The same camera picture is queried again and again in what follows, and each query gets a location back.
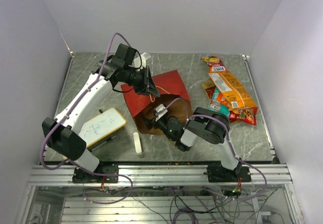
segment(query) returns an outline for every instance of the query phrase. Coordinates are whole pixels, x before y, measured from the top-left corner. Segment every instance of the black cable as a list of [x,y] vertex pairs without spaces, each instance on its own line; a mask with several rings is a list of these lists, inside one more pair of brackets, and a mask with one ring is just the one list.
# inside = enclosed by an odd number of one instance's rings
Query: black cable
[[163,216],[162,216],[162,214],[160,214],[160,213],[159,213],[159,212],[157,212],[157,211],[154,211],[154,210],[150,209],[147,205],[145,205],[145,204],[144,204],[143,202],[141,202],[140,200],[137,200],[134,196],[132,196],[132,198],[133,198],[135,201],[138,201],[139,203],[141,203],[142,205],[144,205],[148,210],[150,210],[150,211],[154,212],[155,214],[160,215],[160,216],[164,219],[164,221],[168,224],[168,221],[166,220],[166,218],[165,218],[165,217],[163,217]]
[[[189,209],[189,211],[187,211],[187,210],[182,210],[182,209],[180,209],[179,207],[178,207],[178,205],[177,205],[177,203],[176,203],[176,198],[179,198],[180,200],[181,200],[181,202],[185,205],[185,207],[187,208],[187,209]],[[174,202],[175,202],[175,206],[177,207],[177,209],[178,210],[180,210],[180,211],[182,211],[182,212],[186,212],[186,213],[197,213],[197,214],[206,214],[206,213],[209,213],[209,212],[211,212],[211,213],[216,213],[216,211],[213,211],[216,207],[214,207],[214,208],[212,208],[212,209],[210,209],[210,210],[208,210],[208,211],[199,211],[199,210],[193,210],[192,208],[190,208],[183,200],[182,200],[182,198],[181,197],[179,197],[178,195],[175,197],[175,200],[174,200]]]
[[34,217],[34,219],[31,219],[28,223],[30,223],[31,221],[33,221],[33,220],[36,220],[38,217],[36,216],[36,217]]
[[140,66],[139,66],[139,67],[137,67],[137,68],[135,68],[135,67],[131,67],[131,68],[133,68],[133,69],[135,69],[135,70],[140,69],[140,68],[141,68],[141,66],[142,66],[142,58],[141,58],[141,54],[140,54],[140,52],[139,52],[138,50],[136,50],[136,52],[139,54],[139,58],[140,58]]
[[255,215],[257,213],[257,217],[256,217],[256,221],[258,219],[258,216],[259,216],[259,212],[261,211],[261,209],[263,208],[263,206],[266,204],[266,202],[269,200],[269,198],[276,192],[278,191],[278,189],[275,189],[274,191],[271,192],[271,194],[267,197],[267,199],[264,201],[264,203],[262,204],[261,208],[254,212],[243,224],[245,224],[250,218],[252,218],[253,215]]
[[271,213],[274,214],[274,215],[276,215],[276,214],[279,215],[281,217],[282,221],[283,221],[283,224],[285,224],[284,219],[283,219],[281,214],[279,214],[278,212],[273,212],[273,211],[271,211]]
[[241,189],[241,193],[242,193],[242,191],[246,194],[246,196],[249,195],[248,192],[245,189]]
[[109,191],[111,195],[114,195],[114,194],[117,194],[119,192],[122,192],[122,191],[125,191],[126,189],[128,189],[129,187],[125,187],[125,188],[122,188],[121,190],[111,190]]
[[133,90],[133,87],[131,88],[131,89],[129,89],[129,90],[126,90],[126,91],[122,91],[122,90],[117,90],[117,89],[112,89],[114,92],[117,92],[117,93],[128,93],[128,92],[130,92],[131,90]]

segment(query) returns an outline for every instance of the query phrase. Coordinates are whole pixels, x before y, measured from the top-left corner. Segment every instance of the writing on whiteboard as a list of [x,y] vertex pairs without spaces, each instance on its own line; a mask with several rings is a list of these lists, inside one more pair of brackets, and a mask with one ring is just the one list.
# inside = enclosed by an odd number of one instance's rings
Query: writing on whiteboard
[[99,135],[98,130],[103,126],[105,121],[107,121],[107,122],[109,122],[109,124],[111,124],[112,122],[115,121],[115,119],[112,116],[107,116],[105,119],[103,119],[101,121],[92,123],[91,128],[85,131],[84,137],[86,137],[87,134]]

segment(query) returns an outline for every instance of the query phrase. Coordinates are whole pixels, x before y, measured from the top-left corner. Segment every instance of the orange snack bag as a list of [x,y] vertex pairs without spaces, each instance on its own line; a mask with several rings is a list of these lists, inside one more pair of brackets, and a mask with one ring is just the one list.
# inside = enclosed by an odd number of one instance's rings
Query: orange snack bag
[[[208,80],[202,83],[202,87],[204,88],[208,99],[211,101],[214,91],[216,89],[216,85],[212,80]],[[216,101],[219,101],[221,104],[229,108],[230,103],[228,103],[228,101],[223,97],[222,93],[219,93],[219,95],[216,98]],[[230,112],[230,115],[229,115],[230,123],[243,121],[248,124],[256,126],[257,111],[258,111],[258,107],[233,110]]]
[[230,103],[229,110],[257,107],[245,87],[230,72],[210,73],[209,76]]

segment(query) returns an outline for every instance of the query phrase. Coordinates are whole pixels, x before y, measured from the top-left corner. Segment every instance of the gray marble tabletop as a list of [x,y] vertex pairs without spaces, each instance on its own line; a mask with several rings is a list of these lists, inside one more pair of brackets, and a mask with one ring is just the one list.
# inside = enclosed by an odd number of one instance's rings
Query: gray marble tabletop
[[[201,57],[207,54],[151,53],[147,61],[153,75],[171,70],[178,70],[191,98],[192,109],[198,106],[207,107],[209,100],[201,83],[208,80],[208,66]],[[220,55],[223,63],[246,87],[255,99],[245,62],[241,55]],[[62,111],[77,95],[95,69],[95,64],[104,58],[104,53],[76,52],[68,74],[63,97],[59,105]],[[105,161],[210,161],[220,160],[215,145],[198,139],[190,151],[181,152],[170,143],[165,136],[140,134],[143,156],[136,155],[133,144],[133,133],[137,131],[121,93],[111,92],[94,108],[89,119],[99,114],[99,109],[107,110],[115,107],[127,119],[127,124],[116,131],[116,137],[94,149],[93,154]],[[264,124],[257,113],[257,126],[244,122],[230,124],[230,136],[239,156],[244,160],[272,160],[268,137]],[[62,156],[48,149],[47,161],[62,160]]]

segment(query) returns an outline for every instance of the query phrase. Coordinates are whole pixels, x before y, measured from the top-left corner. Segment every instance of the snack wrapper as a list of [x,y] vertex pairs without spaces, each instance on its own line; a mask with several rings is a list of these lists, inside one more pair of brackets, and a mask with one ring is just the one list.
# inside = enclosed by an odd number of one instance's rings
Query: snack wrapper
[[258,107],[229,111],[228,104],[230,103],[228,103],[228,101],[223,97],[222,93],[216,88],[212,80],[203,82],[202,86],[207,97],[211,101],[208,109],[225,114],[229,117],[230,123],[243,121],[254,126],[257,125],[256,114]]
[[229,110],[257,107],[245,87],[224,66],[220,57],[202,58],[209,65],[209,76],[223,97],[228,101]]

